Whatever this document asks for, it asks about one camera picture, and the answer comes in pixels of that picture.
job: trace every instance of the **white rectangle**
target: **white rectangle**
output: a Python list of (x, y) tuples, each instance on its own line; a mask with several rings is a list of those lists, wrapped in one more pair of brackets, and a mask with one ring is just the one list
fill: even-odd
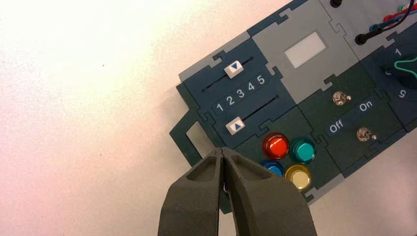
[(320, 36), (314, 32), (285, 51), (294, 68), (301, 66), (326, 48)]
[(198, 121), (187, 131), (186, 135), (201, 155), (201, 158), (205, 158), (216, 148)]
[(224, 71), (231, 79), (243, 71), (243, 66), (238, 60), (236, 60), (232, 64), (224, 68)]
[(231, 122), (226, 124), (226, 128), (231, 135), (235, 135), (236, 133), (238, 133), (244, 127), (245, 127), (245, 124), (240, 119), (240, 117), (236, 117)]

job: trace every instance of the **blue button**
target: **blue button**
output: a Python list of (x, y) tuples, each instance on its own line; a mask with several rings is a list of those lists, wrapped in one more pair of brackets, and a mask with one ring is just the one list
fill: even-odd
[(277, 176), (284, 176), (284, 168), (282, 167), (282, 165), (274, 160), (266, 160), (264, 162), (261, 163), (261, 165), (265, 168), (267, 168), (268, 170), (274, 172)]

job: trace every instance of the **black cable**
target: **black cable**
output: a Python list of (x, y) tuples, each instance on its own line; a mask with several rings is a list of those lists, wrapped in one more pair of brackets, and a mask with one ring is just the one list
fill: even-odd
[(383, 28), (377, 28), (377, 29), (375, 29), (375, 30), (373, 30), (373, 31), (371, 31), (371, 32), (369, 32), (369, 33), (365, 33), (365, 34), (361, 33), (361, 34), (358, 34), (358, 35), (355, 37), (355, 42), (356, 42), (356, 44), (358, 44), (358, 45), (363, 45), (363, 44), (365, 44), (365, 43), (366, 43), (366, 41), (368, 41), (368, 39), (373, 38), (373, 37), (375, 37), (375, 36), (377, 36), (377, 35), (379, 35), (379, 34), (381, 34), (381, 33), (385, 32), (385, 31), (387, 31), (387, 30), (391, 30), (391, 29), (393, 29), (393, 28), (397, 27), (399, 24), (403, 23), (403, 21), (405, 21), (405, 19), (407, 18), (407, 16), (410, 14), (411, 10), (413, 9), (414, 2), (415, 2), (415, 0), (410, 0), (410, 6), (408, 7), (407, 12), (406, 12), (406, 13), (405, 13), (405, 15), (403, 16), (403, 18), (401, 18), (401, 20), (400, 20), (400, 21), (398, 21), (398, 22), (397, 22), (397, 23), (395, 23), (393, 26), (388, 27), (388, 28), (386, 28), (386, 29), (383, 29)]

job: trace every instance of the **dark blue panel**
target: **dark blue panel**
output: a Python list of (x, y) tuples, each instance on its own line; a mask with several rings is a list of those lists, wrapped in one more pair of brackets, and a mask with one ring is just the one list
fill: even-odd
[(394, 34), (395, 43), (388, 48), (379, 48), (362, 60), (377, 86), (385, 90), (389, 105), (410, 132), (417, 125), (417, 80), (410, 73), (394, 68), (394, 62), (417, 56), (417, 24), (414, 23), (401, 34)]
[[(255, 134), (263, 134), (266, 129), (261, 130), (260, 124), (279, 118), (295, 106), (280, 81), (280, 72), (270, 74), (265, 67), (267, 60), (252, 39), (216, 58), (222, 59), (219, 65), (203, 68), (184, 84), (200, 107), (202, 119), (215, 121), (213, 127), (226, 146), (235, 148)], [(230, 79), (224, 68), (236, 60), (242, 63), (243, 71)], [(236, 117), (245, 127), (232, 137), (225, 125)]]
[(247, 30), (247, 32), (252, 37), (252, 36), (256, 35), (257, 33), (259, 33), (261, 30), (268, 27), (270, 24), (274, 23), (274, 22), (277, 22), (277, 24), (280, 24), (280, 23), (284, 22), (285, 20), (288, 19), (288, 16), (280, 17), (279, 14), (281, 12), (283, 12), (287, 8), (290, 8), (291, 10), (294, 10), (297, 7), (299, 7), (300, 5), (302, 5), (303, 3), (305, 3), (306, 1), (307, 0), (294, 0), (294, 1), (290, 2), (289, 4), (285, 5), (283, 8), (275, 11), (274, 13), (272, 13), (271, 15), (266, 17), (265, 19), (261, 20), (256, 25), (249, 28)]

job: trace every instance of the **red button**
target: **red button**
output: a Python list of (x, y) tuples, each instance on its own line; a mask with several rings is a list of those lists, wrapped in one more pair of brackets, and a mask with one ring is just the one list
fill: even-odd
[(281, 133), (271, 133), (264, 139), (262, 150), (264, 154), (274, 160), (284, 158), (290, 149), (288, 139)]

